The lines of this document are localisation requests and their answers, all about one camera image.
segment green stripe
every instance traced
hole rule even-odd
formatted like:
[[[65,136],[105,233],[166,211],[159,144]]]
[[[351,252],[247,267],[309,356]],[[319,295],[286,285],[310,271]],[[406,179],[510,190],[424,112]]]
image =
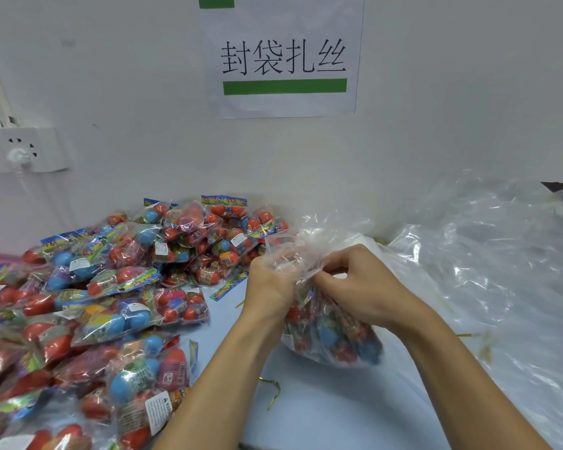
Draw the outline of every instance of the green stripe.
[[[277,95],[281,93],[346,93],[345,78],[298,80],[236,80],[223,82],[223,94]]]
[[[198,0],[201,9],[229,9],[233,8],[233,0]]]

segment wall socket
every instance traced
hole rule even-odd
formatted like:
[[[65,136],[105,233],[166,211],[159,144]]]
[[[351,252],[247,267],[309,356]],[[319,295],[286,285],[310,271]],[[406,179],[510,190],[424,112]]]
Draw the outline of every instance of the wall socket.
[[[29,172],[54,172],[68,167],[54,128],[0,128],[0,172],[12,172],[6,158],[14,148],[29,153]]]

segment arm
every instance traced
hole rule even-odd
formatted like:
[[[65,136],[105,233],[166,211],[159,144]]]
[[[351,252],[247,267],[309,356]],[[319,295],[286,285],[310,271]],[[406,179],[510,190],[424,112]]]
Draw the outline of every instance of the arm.
[[[366,247],[338,251],[329,261],[316,284],[356,318],[400,338],[453,450],[550,450],[443,319]],[[331,275],[338,271],[347,277]]]
[[[161,433],[154,450],[236,450],[259,375],[279,342],[295,281],[250,264],[240,317]]]

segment wall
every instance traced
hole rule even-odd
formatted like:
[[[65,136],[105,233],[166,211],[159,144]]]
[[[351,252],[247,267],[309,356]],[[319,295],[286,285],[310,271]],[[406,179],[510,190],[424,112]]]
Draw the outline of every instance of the wall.
[[[238,193],[295,217],[404,219],[465,167],[563,181],[563,0],[366,0],[357,113],[213,120],[197,0],[0,0],[0,77],[68,172],[34,177],[71,225],[143,196]],[[0,176],[0,251],[49,235]]]

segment hand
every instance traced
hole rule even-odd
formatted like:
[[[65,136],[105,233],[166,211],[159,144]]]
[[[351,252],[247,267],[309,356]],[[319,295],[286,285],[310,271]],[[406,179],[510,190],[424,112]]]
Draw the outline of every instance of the hand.
[[[392,330],[428,308],[364,245],[333,252],[327,260],[315,285],[363,322]],[[333,277],[341,272],[347,277]]]
[[[296,281],[272,271],[263,260],[263,257],[257,257],[250,263],[241,316],[279,327],[281,336],[284,318],[294,300]]]

